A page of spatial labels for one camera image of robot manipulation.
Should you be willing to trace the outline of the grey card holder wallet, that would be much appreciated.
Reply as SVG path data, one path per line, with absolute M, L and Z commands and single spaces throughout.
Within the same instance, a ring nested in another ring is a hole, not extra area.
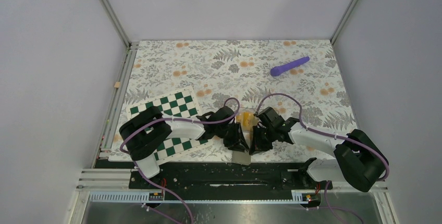
M 248 166 L 251 164 L 251 155 L 248 152 L 233 151 L 231 162 Z

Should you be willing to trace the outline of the gold VIP card stack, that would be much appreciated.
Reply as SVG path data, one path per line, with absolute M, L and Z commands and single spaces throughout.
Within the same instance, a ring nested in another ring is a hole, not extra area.
M 236 117 L 237 123 L 241 124 L 243 129 L 249 129 L 256 124 L 256 118 L 252 112 L 245 111 Z

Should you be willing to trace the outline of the clear acrylic card box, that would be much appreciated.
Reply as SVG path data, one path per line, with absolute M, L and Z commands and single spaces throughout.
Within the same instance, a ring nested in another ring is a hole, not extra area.
M 255 108 L 240 107 L 235 122 L 241 125 L 243 132 L 252 132 L 254 126 L 260 125 L 260 119 L 255 113 Z

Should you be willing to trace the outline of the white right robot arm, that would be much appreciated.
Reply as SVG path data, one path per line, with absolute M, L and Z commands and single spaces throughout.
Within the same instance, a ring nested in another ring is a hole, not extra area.
M 388 160 L 367 136 L 354 129 L 345 136 L 304 126 L 300 119 L 284 119 L 273 108 L 256 114 L 260 124 L 253 129 L 251 151 L 268 151 L 273 142 L 312 147 L 332 159 L 311 158 L 299 174 L 300 184 L 311 189 L 321 181 L 346 181 L 361 192 L 368 192 L 385 175 Z

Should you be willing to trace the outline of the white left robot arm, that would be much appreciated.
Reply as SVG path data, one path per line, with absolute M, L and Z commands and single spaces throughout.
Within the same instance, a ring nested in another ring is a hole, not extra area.
M 149 188 L 155 188 L 160 185 L 162 175 L 154 152 L 166 140 L 184 138 L 200 141 L 216 136 L 229 150 L 247 150 L 249 147 L 241 124 L 234 119 L 236 114 L 228 106 L 223 106 L 216 112 L 183 118 L 166 116 L 159 107 L 152 106 L 119 128 L 124 140 L 121 149 L 127 150 L 142 175 L 142 182 Z

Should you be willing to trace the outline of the green white chessboard mat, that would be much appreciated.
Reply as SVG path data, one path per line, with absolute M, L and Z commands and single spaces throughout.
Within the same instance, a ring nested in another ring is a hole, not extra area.
M 190 118 L 201 113 L 194 89 L 190 86 L 154 98 L 148 98 L 126 107 L 128 119 L 139 115 L 149 107 L 156 106 L 164 117 Z M 198 151 L 213 145 L 212 140 L 192 140 L 186 138 L 167 139 L 154 152 L 159 165 L 188 158 Z

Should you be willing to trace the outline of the purple cylindrical tool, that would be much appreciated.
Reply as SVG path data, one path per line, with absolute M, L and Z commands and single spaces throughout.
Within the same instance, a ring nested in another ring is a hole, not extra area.
M 286 63 L 284 65 L 275 66 L 270 70 L 270 75 L 272 77 L 277 77 L 286 71 L 289 71 L 293 68 L 299 67 L 299 66 L 307 63 L 308 61 L 310 61 L 310 57 L 305 56 L 305 57 L 299 58 L 297 60 L 291 61 L 289 63 Z

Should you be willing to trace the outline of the floral patterned table mat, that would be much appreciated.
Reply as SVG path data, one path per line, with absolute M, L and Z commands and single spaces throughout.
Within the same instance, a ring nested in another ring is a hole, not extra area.
M 273 67 L 305 56 L 307 63 L 270 75 Z M 357 128 L 329 40 L 142 41 L 118 123 L 128 121 L 127 106 L 188 86 L 200 114 L 224 104 L 256 109 L 263 101 L 310 127 L 343 134 Z

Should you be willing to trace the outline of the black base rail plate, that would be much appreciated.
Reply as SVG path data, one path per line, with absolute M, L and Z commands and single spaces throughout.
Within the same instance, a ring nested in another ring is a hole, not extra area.
M 150 180 L 187 202 L 283 202 L 295 200 L 295 193 L 359 193 L 344 182 L 312 179 L 306 173 L 310 163 L 168 162 Z

